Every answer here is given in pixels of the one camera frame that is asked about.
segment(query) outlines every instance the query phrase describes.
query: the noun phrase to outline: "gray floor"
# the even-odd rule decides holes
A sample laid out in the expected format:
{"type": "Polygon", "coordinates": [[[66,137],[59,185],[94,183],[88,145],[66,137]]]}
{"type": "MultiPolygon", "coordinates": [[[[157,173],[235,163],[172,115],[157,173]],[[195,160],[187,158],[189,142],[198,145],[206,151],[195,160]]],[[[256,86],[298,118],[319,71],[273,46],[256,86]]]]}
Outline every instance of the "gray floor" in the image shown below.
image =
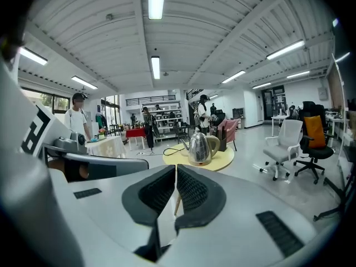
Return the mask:
{"type": "MultiPolygon", "coordinates": [[[[274,135],[278,135],[278,126],[274,127],[274,135]]],[[[301,212],[307,219],[313,222],[313,216],[318,215],[320,212],[332,209],[337,206],[339,199],[335,192],[328,186],[323,186],[323,178],[327,176],[338,187],[342,187],[342,178],[337,167],[338,151],[340,143],[334,141],[336,146],[336,154],[326,160],[319,160],[318,165],[325,168],[325,174],[319,174],[319,182],[314,185],[314,176],[311,171],[305,170],[301,172],[298,177],[294,176],[294,171],[297,171],[301,164],[293,166],[292,162],[285,162],[284,166],[291,171],[288,178],[281,174],[276,181],[273,181],[273,171],[259,172],[259,168],[265,165],[266,161],[271,159],[263,154],[263,147],[265,146],[265,137],[271,136],[271,125],[262,125],[247,130],[239,130],[236,132],[236,148],[235,158],[233,162],[223,170],[217,173],[224,173],[233,177],[238,177],[256,183],[275,196],[281,198],[296,210],[301,212]]],[[[138,146],[133,145],[132,151],[128,151],[127,158],[141,158],[146,159],[150,168],[164,165],[162,153],[164,149],[176,145],[176,140],[168,140],[158,142],[154,147],[154,155],[147,156],[138,154],[143,152],[149,154],[149,149],[142,149],[142,144],[138,142],[138,146]]],[[[167,204],[165,210],[159,218],[159,229],[161,245],[171,243],[176,237],[174,230],[175,218],[173,215],[177,191],[174,192],[172,198],[167,204]]],[[[182,205],[178,210],[177,216],[183,213],[182,205]]],[[[321,231],[323,228],[339,220],[339,216],[334,216],[320,219],[313,222],[315,228],[321,231]]]]}

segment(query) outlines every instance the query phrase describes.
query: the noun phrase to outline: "pink chair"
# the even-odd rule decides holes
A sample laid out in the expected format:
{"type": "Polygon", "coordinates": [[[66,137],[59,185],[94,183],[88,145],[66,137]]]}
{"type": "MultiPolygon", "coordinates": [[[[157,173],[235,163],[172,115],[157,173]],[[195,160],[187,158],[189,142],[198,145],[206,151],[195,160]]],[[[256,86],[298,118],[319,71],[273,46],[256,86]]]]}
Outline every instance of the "pink chair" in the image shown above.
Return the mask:
{"type": "Polygon", "coordinates": [[[225,119],[221,122],[220,125],[217,126],[218,131],[221,131],[223,129],[223,127],[225,127],[226,143],[234,142],[235,151],[237,151],[236,145],[235,145],[235,130],[236,130],[236,127],[238,126],[239,122],[240,122],[239,118],[237,120],[225,119]]]}

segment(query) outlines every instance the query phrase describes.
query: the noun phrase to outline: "white tablecloth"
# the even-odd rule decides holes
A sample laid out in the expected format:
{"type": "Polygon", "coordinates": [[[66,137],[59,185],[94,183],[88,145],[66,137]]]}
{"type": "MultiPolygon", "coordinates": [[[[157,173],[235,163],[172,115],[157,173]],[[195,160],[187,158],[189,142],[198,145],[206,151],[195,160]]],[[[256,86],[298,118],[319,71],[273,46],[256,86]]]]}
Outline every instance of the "white tablecloth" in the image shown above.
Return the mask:
{"type": "Polygon", "coordinates": [[[121,136],[108,136],[105,140],[85,144],[85,147],[90,155],[125,158],[126,149],[121,136]]]}

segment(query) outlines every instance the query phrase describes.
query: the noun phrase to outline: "man in white shirt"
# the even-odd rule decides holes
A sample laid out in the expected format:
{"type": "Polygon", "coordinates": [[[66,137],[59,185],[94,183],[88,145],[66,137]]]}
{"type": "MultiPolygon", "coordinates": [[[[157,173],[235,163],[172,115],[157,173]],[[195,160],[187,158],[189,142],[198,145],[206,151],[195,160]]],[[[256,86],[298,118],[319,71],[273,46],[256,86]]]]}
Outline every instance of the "man in white shirt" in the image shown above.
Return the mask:
{"type": "Polygon", "coordinates": [[[73,106],[65,113],[65,125],[72,131],[79,132],[91,139],[90,131],[87,126],[87,119],[82,111],[84,98],[82,93],[75,93],[72,97],[73,106]]]}
{"type": "Polygon", "coordinates": [[[199,125],[200,125],[200,132],[202,132],[204,135],[207,134],[207,128],[209,126],[209,118],[210,116],[206,112],[206,106],[205,102],[209,100],[209,97],[207,95],[201,95],[200,100],[199,100],[199,105],[198,105],[198,115],[199,115],[199,125]]]}

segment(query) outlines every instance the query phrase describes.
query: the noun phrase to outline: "white office chair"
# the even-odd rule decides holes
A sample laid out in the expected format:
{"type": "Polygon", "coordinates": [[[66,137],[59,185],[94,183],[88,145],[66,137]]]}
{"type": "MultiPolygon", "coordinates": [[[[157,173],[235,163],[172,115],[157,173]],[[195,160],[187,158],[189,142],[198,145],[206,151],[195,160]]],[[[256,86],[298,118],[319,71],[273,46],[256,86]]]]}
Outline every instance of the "white office chair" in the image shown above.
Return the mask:
{"type": "Polygon", "coordinates": [[[266,166],[260,169],[260,172],[267,170],[270,167],[275,167],[275,175],[273,181],[277,180],[279,169],[286,171],[288,177],[290,171],[283,167],[283,162],[297,158],[299,155],[299,136],[303,122],[298,120],[284,120],[280,128],[279,135],[266,137],[267,147],[263,149],[263,153],[276,161],[275,164],[269,164],[266,161],[266,166]],[[270,146],[270,140],[277,139],[278,144],[270,146]]]}

